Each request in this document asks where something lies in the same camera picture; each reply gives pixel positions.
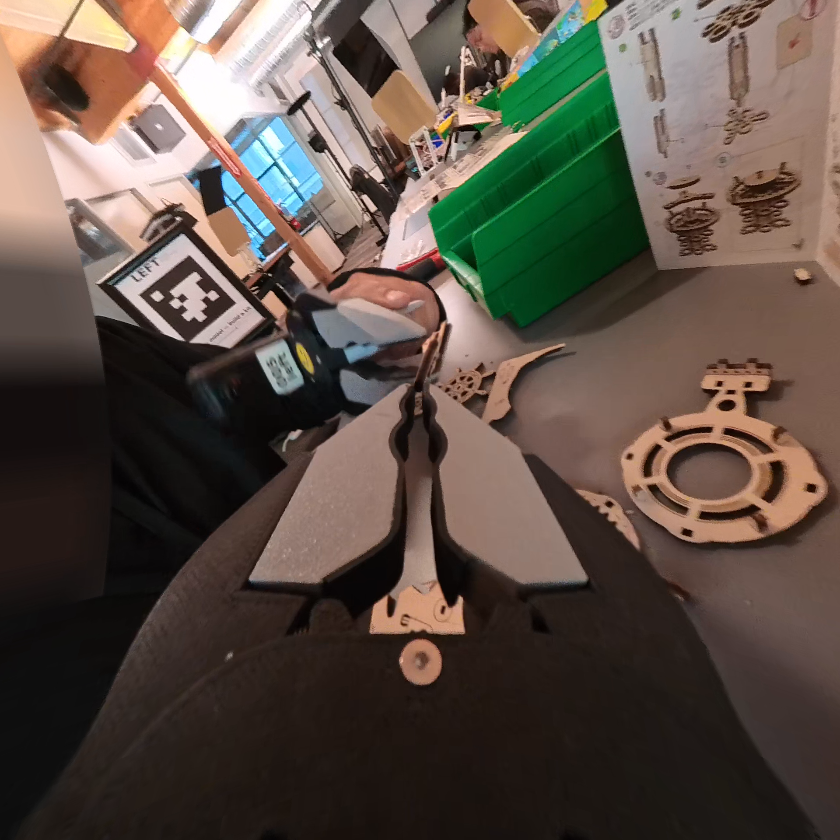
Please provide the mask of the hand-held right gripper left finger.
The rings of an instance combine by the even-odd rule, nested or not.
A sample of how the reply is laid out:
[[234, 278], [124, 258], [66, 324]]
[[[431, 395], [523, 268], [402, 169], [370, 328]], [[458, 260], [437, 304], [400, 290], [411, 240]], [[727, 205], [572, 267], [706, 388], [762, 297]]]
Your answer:
[[413, 411], [401, 385], [316, 449], [250, 588], [339, 601], [354, 616], [389, 594], [403, 574]]

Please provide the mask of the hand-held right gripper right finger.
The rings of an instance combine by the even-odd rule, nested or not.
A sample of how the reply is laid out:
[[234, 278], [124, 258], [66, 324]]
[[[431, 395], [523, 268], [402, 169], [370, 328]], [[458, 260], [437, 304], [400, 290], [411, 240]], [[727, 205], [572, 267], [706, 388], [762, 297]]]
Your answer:
[[589, 576], [520, 448], [436, 385], [423, 394], [437, 581], [455, 602], [586, 587]]

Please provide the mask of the small wooden strip part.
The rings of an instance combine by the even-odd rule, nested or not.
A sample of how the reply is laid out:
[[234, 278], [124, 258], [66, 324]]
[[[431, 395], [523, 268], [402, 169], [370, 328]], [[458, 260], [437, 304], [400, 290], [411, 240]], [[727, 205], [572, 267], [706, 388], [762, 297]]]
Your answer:
[[407, 395], [405, 479], [405, 542], [402, 576], [392, 592], [373, 607], [372, 634], [462, 634], [463, 610], [450, 606], [438, 582], [432, 501], [434, 466], [424, 424], [424, 387], [434, 382], [448, 341], [448, 324], [428, 339]]

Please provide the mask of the person's left forearm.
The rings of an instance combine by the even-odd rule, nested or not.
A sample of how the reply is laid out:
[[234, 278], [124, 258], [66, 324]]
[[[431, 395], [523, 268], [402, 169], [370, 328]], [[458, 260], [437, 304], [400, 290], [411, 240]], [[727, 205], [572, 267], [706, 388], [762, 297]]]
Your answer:
[[94, 318], [108, 393], [114, 454], [151, 485], [255, 493], [287, 468], [272, 433], [229, 430], [207, 417], [190, 370], [224, 349], [187, 343], [114, 318]]

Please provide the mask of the person's left hand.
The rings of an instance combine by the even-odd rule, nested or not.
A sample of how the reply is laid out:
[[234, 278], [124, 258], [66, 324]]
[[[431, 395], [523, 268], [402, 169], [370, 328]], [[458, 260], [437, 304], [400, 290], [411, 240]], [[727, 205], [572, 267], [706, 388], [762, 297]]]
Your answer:
[[336, 300], [364, 299], [404, 314], [426, 331], [446, 320], [446, 311], [436, 292], [426, 283], [398, 271], [354, 269], [337, 276], [328, 286]]

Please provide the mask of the wooden ship wheel part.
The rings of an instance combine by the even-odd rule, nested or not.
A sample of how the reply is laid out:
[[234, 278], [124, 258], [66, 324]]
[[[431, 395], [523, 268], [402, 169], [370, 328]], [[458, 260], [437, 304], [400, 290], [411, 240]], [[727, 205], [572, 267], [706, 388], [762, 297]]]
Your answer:
[[470, 370], [458, 368], [449, 380], [441, 381], [437, 386], [458, 404], [464, 405], [475, 397], [488, 398], [495, 375], [495, 371], [485, 369], [482, 364]]

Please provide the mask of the person's black clothed torso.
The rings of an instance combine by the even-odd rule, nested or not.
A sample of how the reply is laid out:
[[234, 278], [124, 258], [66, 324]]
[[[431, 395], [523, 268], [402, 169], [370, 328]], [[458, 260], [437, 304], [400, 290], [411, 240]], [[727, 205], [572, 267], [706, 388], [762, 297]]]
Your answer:
[[213, 491], [187, 481], [166, 489], [128, 470], [114, 454], [108, 576], [172, 576], [229, 517], [256, 494]]

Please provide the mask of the framed marker sign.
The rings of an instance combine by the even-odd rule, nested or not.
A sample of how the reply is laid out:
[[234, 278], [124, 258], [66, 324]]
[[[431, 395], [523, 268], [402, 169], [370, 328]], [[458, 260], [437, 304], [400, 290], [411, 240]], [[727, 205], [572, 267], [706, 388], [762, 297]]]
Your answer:
[[186, 343], [231, 350], [276, 320], [215, 251], [178, 224], [97, 284], [138, 325]]

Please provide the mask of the tan chair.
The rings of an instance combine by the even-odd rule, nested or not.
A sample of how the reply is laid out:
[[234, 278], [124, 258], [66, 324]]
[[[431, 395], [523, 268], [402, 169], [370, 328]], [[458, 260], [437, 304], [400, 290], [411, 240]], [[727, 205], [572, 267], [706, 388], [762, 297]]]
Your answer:
[[540, 32], [512, 1], [471, 1], [468, 8], [509, 57], [536, 47], [540, 41]]
[[435, 126], [437, 110], [402, 70], [394, 70], [371, 99], [371, 107], [402, 143]]

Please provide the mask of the folded white instruction sheet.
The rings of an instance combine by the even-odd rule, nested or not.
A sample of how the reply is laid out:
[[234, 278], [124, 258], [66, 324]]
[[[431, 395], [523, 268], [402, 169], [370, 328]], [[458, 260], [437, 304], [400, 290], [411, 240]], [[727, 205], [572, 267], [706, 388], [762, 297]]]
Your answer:
[[838, 282], [838, 1], [622, 2], [597, 20], [657, 268]]

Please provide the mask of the long wooden side frame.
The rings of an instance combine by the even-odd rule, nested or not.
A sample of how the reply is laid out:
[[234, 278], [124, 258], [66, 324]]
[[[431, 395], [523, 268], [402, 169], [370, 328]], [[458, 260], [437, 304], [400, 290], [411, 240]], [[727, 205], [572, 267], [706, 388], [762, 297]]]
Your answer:
[[519, 374], [530, 364], [564, 348], [564, 343], [558, 343], [501, 362], [497, 367], [481, 420], [486, 424], [492, 424], [508, 415], [511, 410], [511, 388]]

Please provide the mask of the wooden post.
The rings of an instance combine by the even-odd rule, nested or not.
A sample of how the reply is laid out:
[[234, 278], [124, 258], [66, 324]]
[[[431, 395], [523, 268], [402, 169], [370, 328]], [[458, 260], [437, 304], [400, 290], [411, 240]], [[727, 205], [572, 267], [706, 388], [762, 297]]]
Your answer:
[[197, 136], [205, 143], [205, 146], [218, 158], [223, 168], [234, 177], [244, 192], [269, 219], [275, 230], [287, 242], [290, 251], [297, 255], [319, 284], [328, 287], [333, 280], [333, 273], [303, 236], [293, 226], [289, 225], [268, 193], [247, 170], [230, 143], [194, 108], [193, 103], [186, 96], [178, 81], [171, 72], [163, 67], [159, 59], [154, 61], [149, 79], [181, 114]]

